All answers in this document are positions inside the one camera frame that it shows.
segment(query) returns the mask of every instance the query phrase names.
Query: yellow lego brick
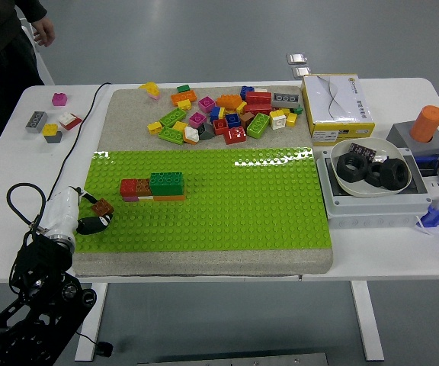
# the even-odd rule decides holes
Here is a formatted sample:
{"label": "yellow lego brick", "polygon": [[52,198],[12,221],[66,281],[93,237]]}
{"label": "yellow lego brick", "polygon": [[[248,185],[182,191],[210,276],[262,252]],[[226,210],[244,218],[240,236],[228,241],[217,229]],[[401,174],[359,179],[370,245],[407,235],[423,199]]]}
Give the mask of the yellow lego brick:
{"label": "yellow lego brick", "polygon": [[183,111],[189,111],[192,108],[191,101],[186,99],[185,101],[178,101],[177,106]]}
{"label": "yellow lego brick", "polygon": [[156,97],[160,95],[160,89],[154,82],[147,82],[146,84],[139,86],[138,89],[145,89],[147,93]]}
{"label": "yellow lego brick", "polygon": [[160,122],[154,122],[153,124],[147,125],[149,132],[151,135],[156,135],[160,131],[162,131],[162,124]]}
{"label": "yellow lego brick", "polygon": [[182,132],[186,127],[187,124],[185,122],[176,122],[172,129]]}
{"label": "yellow lego brick", "polygon": [[246,101],[243,101],[237,108],[236,108],[236,113],[238,114],[244,114],[245,113],[245,107],[246,107],[247,103]]}
{"label": "yellow lego brick", "polygon": [[43,127],[42,134],[44,136],[55,136],[59,127],[56,124],[46,124]]}
{"label": "yellow lego brick", "polygon": [[297,114],[289,113],[286,119],[286,126],[294,127],[296,125]]}

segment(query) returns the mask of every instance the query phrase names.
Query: gray block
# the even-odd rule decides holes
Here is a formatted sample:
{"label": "gray block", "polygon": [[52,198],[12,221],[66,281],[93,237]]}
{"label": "gray block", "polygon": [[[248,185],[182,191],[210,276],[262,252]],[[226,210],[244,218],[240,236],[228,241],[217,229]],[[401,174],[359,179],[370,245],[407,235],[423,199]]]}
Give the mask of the gray block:
{"label": "gray block", "polygon": [[60,143],[62,139],[62,131],[57,131],[54,136],[44,136],[48,143]]}
{"label": "gray block", "polygon": [[409,134],[413,124],[413,120],[393,124],[386,140],[397,147],[409,148],[413,156],[439,155],[439,131],[436,130],[429,143],[420,143],[415,141]]}
{"label": "gray block", "polygon": [[276,108],[297,108],[299,107],[299,95],[273,93],[272,107]]}
{"label": "gray block", "polygon": [[45,112],[34,112],[25,127],[28,133],[40,133],[48,118]]}

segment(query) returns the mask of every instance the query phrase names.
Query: pink lego brick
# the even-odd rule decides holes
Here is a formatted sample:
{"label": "pink lego brick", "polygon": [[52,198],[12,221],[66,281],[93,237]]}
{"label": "pink lego brick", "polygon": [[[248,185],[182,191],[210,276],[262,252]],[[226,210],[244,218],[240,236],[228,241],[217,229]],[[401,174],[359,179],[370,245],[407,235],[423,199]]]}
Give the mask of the pink lego brick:
{"label": "pink lego brick", "polygon": [[52,98],[52,104],[56,107],[63,107],[67,104],[67,95],[65,93],[55,93]]}
{"label": "pink lego brick", "polygon": [[203,124],[206,121],[206,116],[196,112],[194,113],[191,118],[189,118],[189,124],[193,128],[198,128],[201,124]]}
{"label": "pink lego brick", "polygon": [[200,101],[198,101],[199,109],[201,109],[204,113],[210,113],[211,110],[216,106],[216,102],[211,99],[209,96],[204,97]]}

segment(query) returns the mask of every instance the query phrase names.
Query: orange lego brick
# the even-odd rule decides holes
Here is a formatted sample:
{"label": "orange lego brick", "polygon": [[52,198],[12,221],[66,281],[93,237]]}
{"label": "orange lego brick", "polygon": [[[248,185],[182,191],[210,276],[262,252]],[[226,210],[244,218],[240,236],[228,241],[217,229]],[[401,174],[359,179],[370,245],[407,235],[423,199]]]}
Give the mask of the orange lego brick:
{"label": "orange lego brick", "polygon": [[236,111],[236,108],[238,108],[242,102],[243,100],[240,95],[221,95],[216,100],[216,106]]}
{"label": "orange lego brick", "polygon": [[194,90],[183,91],[182,93],[171,95],[172,104],[175,106],[178,105],[179,101],[185,101],[187,99],[189,99],[191,103],[197,100],[197,96],[196,93],[194,93]]}

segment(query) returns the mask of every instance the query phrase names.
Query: green lego baseplate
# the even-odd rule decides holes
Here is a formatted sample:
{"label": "green lego baseplate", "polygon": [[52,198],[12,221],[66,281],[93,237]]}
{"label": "green lego baseplate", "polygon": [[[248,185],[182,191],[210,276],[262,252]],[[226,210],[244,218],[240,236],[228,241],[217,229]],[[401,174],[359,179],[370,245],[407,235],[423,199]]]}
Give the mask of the green lego baseplate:
{"label": "green lego baseplate", "polygon": [[[124,202],[120,181],[182,172],[185,201]],[[312,150],[97,152],[85,190],[114,207],[101,233],[76,235],[78,252],[329,249]],[[94,216],[81,204],[81,217]]]}

